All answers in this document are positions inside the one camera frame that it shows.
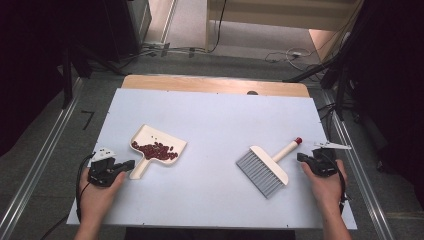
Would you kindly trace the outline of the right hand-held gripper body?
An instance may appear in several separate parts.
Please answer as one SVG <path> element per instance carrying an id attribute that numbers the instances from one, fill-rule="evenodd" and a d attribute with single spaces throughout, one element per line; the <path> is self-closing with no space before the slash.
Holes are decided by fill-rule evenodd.
<path id="1" fill-rule="evenodd" d="M 350 145 L 341 145 L 331 142 L 315 143 L 316 149 L 312 151 L 313 160 L 311 170 L 315 175 L 329 177 L 338 172 L 336 164 L 336 150 L 350 150 Z"/>

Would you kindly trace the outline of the black metal stand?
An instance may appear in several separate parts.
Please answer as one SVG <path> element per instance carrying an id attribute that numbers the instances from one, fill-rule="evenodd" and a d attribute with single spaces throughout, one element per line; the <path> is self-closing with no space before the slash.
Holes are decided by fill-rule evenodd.
<path id="1" fill-rule="evenodd" d="M 70 48 L 65 47 L 62 51 L 62 60 L 63 60 L 63 93 L 64 100 L 62 108 L 66 109 L 73 99 L 73 85 L 72 85 L 72 73 L 71 73 L 71 53 Z"/>

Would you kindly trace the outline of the white table cover board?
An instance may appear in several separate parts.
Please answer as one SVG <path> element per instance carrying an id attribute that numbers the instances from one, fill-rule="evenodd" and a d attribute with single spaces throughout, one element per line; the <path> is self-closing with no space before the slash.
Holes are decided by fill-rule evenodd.
<path id="1" fill-rule="evenodd" d="M 315 104 L 305 97 L 176 91 L 116 91 L 97 144 L 118 160 L 140 160 L 130 140 L 148 125 L 187 145 L 175 163 L 151 163 L 127 180 L 108 225 L 200 228 L 319 228 L 321 216 L 295 154 L 280 161 L 289 182 L 265 198 L 236 162 L 250 146 L 270 156 L 297 137 L 311 152 L 326 136 Z"/>

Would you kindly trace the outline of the heap of red beans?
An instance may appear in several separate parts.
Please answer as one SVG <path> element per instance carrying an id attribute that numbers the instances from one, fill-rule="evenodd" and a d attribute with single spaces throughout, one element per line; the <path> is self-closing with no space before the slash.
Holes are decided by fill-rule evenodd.
<path id="1" fill-rule="evenodd" d="M 180 155 L 175 143 L 153 135 L 136 136 L 131 140 L 130 145 L 141 152 L 146 160 L 171 161 Z"/>

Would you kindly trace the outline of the cream plastic dustpan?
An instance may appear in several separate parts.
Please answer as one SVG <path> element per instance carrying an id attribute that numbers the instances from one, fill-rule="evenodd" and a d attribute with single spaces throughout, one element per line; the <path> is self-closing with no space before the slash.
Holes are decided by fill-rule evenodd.
<path id="1" fill-rule="evenodd" d="M 151 127 L 151 126 L 148 126 L 146 124 L 143 124 L 139 128 L 139 130 L 134 134 L 134 136 L 131 138 L 131 140 L 134 137 L 136 137 L 136 136 L 148 136 L 148 135 L 157 136 L 159 138 L 167 139 L 167 140 L 170 140 L 171 142 L 175 143 L 177 145 L 177 151 L 180 153 L 180 155 L 176 159 L 171 160 L 171 161 L 160 161 L 160 160 L 157 160 L 157 159 L 146 160 L 145 157 L 144 157 L 144 155 L 141 152 L 133 149 L 131 147 L 131 145 L 130 145 L 130 147 L 131 147 L 132 150 L 135 150 L 137 153 L 140 153 L 141 156 L 142 156 L 141 160 L 135 165 L 134 169 L 132 170 L 132 172 L 130 174 L 130 178 L 132 180 L 139 180 L 144 175 L 144 173 L 147 170 L 148 166 L 152 162 L 158 162 L 158 163 L 163 164 L 163 165 L 166 165 L 166 166 L 173 164 L 182 155 L 182 152 L 183 152 L 183 150 L 185 149 L 185 147 L 187 145 L 187 142 L 186 141 L 181 140 L 181 139 L 179 139 L 177 137 L 171 136 L 171 135 L 169 135 L 169 134 L 167 134 L 165 132 L 162 132 L 160 130 L 157 130 L 157 129 L 155 129 L 155 128 Z"/>

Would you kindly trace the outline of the person's right hand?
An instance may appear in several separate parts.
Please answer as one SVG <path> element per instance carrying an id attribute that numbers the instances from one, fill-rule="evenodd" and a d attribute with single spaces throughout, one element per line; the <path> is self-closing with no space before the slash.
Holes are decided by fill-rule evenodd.
<path id="1" fill-rule="evenodd" d="M 342 189 L 339 174 L 320 177 L 315 175 L 306 163 L 302 162 L 301 167 L 311 183 L 312 192 L 321 213 L 331 213 L 340 217 L 339 204 L 344 190 Z"/>

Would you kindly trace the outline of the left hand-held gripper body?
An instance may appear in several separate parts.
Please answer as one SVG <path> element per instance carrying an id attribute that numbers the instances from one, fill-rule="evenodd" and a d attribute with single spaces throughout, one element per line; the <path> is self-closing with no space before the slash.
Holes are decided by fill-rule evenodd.
<path id="1" fill-rule="evenodd" d="M 99 187 L 110 187 L 119 173 L 124 171 L 122 163 L 115 163 L 115 153 L 108 148 L 99 149 L 91 158 L 88 182 Z"/>

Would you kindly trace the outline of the light wooden shelf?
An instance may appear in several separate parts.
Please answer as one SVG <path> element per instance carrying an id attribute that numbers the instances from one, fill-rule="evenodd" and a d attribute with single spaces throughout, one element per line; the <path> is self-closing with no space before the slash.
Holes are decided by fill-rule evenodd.
<path id="1" fill-rule="evenodd" d="M 364 0 L 206 0 L 207 20 L 336 31 Z"/>

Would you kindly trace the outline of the cream brush with grey bristles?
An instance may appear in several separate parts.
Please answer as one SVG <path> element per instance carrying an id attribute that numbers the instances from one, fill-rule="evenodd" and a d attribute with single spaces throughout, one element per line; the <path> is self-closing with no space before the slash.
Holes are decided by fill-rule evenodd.
<path id="1" fill-rule="evenodd" d="M 303 140 L 297 137 L 273 157 L 261 147 L 251 146 L 249 151 L 236 161 L 236 165 L 259 192 L 269 199 L 289 182 L 287 173 L 278 162 L 293 152 L 302 142 Z"/>

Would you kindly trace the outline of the person's left hand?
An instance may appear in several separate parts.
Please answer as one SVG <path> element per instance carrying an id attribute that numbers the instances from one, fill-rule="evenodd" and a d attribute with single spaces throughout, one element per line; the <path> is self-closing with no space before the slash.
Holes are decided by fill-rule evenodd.
<path id="1" fill-rule="evenodd" d="M 126 173 L 119 173 L 110 187 L 92 185 L 87 181 L 88 173 L 89 169 L 85 168 L 80 181 L 81 224 L 101 224 L 126 180 Z"/>

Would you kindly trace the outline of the dark curtain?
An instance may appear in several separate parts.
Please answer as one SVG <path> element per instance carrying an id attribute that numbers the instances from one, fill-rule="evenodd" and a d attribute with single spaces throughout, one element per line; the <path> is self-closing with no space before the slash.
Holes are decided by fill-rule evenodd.
<path id="1" fill-rule="evenodd" d="M 48 0 L 0 0 L 0 156 L 63 89 Z"/>
<path id="2" fill-rule="evenodd" d="M 424 0 L 364 0 L 351 39 L 354 97 L 382 137 L 378 156 L 424 208 Z"/>

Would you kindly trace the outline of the black tripod stand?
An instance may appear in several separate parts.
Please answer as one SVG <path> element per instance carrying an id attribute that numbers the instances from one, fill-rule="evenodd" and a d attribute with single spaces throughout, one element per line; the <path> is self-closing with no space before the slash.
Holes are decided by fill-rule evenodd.
<path id="1" fill-rule="evenodd" d="M 307 70 L 296 77 L 284 80 L 284 83 L 300 83 L 312 75 L 325 70 L 324 77 L 320 82 L 322 89 L 331 89 L 334 85 L 337 85 L 336 100 L 333 104 L 332 111 L 334 111 L 339 120 L 343 121 L 343 103 L 344 94 L 348 82 L 348 53 L 355 41 L 354 33 L 350 33 L 348 37 L 344 37 L 342 40 L 341 47 L 338 53 L 325 61 L 324 63 Z"/>

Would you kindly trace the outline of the dark cabinet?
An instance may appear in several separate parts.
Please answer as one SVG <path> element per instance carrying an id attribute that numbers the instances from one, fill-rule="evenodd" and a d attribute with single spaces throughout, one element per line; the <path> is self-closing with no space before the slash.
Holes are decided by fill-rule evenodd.
<path id="1" fill-rule="evenodd" d="M 152 21 L 149 0 L 103 0 L 112 47 L 110 59 L 139 54 Z"/>

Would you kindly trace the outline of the aluminium floor rail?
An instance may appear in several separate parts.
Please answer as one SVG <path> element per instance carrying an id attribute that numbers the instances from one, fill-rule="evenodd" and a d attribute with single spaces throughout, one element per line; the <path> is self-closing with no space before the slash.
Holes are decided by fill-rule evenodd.
<path id="1" fill-rule="evenodd" d="M 333 95 L 325 90 L 322 92 L 325 104 L 328 105 L 328 118 L 334 125 L 334 129 L 343 145 L 350 146 L 350 149 L 344 150 L 350 169 L 355 177 L 358 189 L 363 198 L 366 210 L 374 227 L 379 240 L 395 240 L 391 227 L 386 219 L 386 215 L 380 205 L 377 195 L 371 185 L 371 181 L 363 167 L 357 147 L 354 145 L 346 123 L 340 115 L 343 111 L 337 112 L 335 109 L 336 100 Z"/>
<path id="2" fill-rule="evenodd" d="M 37 156 L 32 162 L 31 168 L 25 175 L 23 182 L 20 184 L 17 192 L 14 194 L 9 203 L 6 212 L 0 218 L 0 240 L 9 240 L 14 228 L 19 221 L 39 179 L 41 178 L 50 157 L 75 109 L 80 98 L 84 82 L 78 77 L 72 85 L 71 90 L 74 93 L 73 99 L 69 105 L 62 109 L 55 120 L 46 140 L 44 141 Z"/>

